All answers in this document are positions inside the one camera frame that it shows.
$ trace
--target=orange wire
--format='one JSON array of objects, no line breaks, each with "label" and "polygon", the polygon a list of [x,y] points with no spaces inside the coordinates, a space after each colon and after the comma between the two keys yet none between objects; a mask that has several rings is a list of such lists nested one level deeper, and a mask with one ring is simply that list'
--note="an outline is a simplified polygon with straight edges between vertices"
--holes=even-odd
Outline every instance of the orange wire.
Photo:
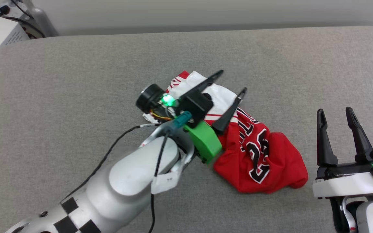
[{"label": "orange wire", "polygon": [[160,119],[164,119],[164,120],[167,120],[167,121],[171,121],[172,119],[169,118],[169,117],[162,117],[160,115],[157,115],[155,112],[153,112],[153,110],[151,109],[151,114],[154,116],[154,117],[157,117],[157,118],[160,118]]}]

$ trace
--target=white wall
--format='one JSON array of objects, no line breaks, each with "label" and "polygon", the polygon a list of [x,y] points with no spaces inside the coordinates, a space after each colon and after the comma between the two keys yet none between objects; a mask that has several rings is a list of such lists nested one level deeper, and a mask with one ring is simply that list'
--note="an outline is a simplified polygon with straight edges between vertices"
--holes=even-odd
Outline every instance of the white wall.
[{"label": "white wall", "polygon": [[60,35],[373,25],[373,0],[31,0]]}]

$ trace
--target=gray couch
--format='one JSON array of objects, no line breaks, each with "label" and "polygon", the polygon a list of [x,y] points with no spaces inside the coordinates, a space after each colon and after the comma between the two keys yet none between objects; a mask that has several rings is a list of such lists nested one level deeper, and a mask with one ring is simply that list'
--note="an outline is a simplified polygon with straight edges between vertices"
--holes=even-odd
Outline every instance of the gray couch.
[{"label": "gray couch", "polygon": [[[240,194],[198,160],[156,201],[155,232],[334,232],[328,200],[313,197],[316,111],[323,108],[339,162],[354,161],[345,107],[373,145],[373,27],[289,28],[37,39],[0,49],[0,232],[56,205],[94,169],[114,139],[145,123],[135,107],[148,84],[183,70],[234,92],[281,131],[309,171],[300,189]],[[119,142],[108,161],[151,129]],[[120,232],[147,232],[146,209]]]}]

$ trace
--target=green led light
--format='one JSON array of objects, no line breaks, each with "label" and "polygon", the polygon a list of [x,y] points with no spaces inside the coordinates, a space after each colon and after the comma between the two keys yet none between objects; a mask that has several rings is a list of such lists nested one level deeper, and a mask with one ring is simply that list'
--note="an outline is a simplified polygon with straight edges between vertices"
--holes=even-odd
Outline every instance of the green led light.
[{"label": "green led light", "polygon": [[165,95],[162,97],[162,103],[166,106],[173,106],[175,104],[175,99],[171,95]]}]

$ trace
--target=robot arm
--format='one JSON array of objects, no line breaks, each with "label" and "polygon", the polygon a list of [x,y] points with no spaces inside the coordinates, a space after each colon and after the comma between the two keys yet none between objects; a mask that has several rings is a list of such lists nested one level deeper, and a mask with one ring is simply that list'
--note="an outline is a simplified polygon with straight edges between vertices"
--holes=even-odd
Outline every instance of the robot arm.
[{"label": "robot arm", "polygon": [[[171,100],[156,84],[145,88],[136,106],[164,123],[138,149],[102,167],[59,205],[19,222],[6,233],[115,233],[130,223],[151,203],[151,183],[161,151],[157,173],[180,174],[194,155],[210,163],[222,150],[216,132],[223,133],[245,93],[234,101],[230,107],[233,111],[217,121],[218,128],[206,124],[203,119],[213,102],[201,92],[222,72],[216,72],[178,100]],[[164,136],[168,138],[163,145]]]},{"label": "robot arm", "polygon": [[[347,107],[346,117],[356,147],[355,162],[338,164],[326,132],[322,109],[317,111],[317,178],[313,193],[329,199],[333,223],[338,233],[373,233],[373,148],[354,111]],[[365,197],[367,202],[348,199]]]}]

